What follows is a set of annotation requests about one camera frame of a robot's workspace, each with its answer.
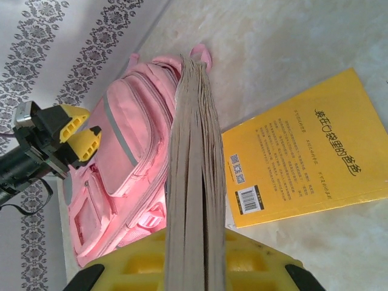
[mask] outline gray fabric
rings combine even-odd
[[[105,110],[105,114],[107,115],[108,117],[108,120],[109,120],[109,123],[111,125],[111,127],[113,128],[113,131],[117,137],[117,140],[119,141],[120,143],[120,146],[122,147],[122,149],[124,150],[125,154],[127,155],[128,159],[130,160],[131,164],[136,167],[136,165],[138,164],[137,160],[135,159],[135,157],[133,156],[133,153],[131,151],[131,149],[129,148],[127,142],[125,141],[116,121],[115,121],[115,118],[113,117],[113,113],[109,107],[109,102],[108,102],[108,97],[107,95],[105,94],[104,97],[102,97],[103,100],[104,100],[104,110]]]
[[[64,196],[65,196],[65,202],[66,205],[69,206],[72,202],[73,197],[73,181],[72,176],[67,175],[67,178],[63,180],[63,186],[64,186]]]

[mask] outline backpack strap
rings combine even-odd
[[[212,68],[212,57],[210,56],[209,50],[204,44],[197,44],[194,46],[192,51],[190,52],[190,57],[195,54],[201,54],[201,61],[206,63],[206,72],[209,73]]]

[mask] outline clamp jaw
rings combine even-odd
[[[19,146],[0,157],[0,206],[33,178],[52,172],[64,179],[69,165],[86,166],[101,141],[98,126],[76,133],[89,116],[86,109],[64,104],[40,109],[29,101],[17,106],[13,131]]]

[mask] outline cable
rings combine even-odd
[[[15,138],[13,133],[2,133],[0,132],[0,138]]]

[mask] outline book cover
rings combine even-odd
[[[354,69],[222,139],[237,227],[388,196],[388,135]]]

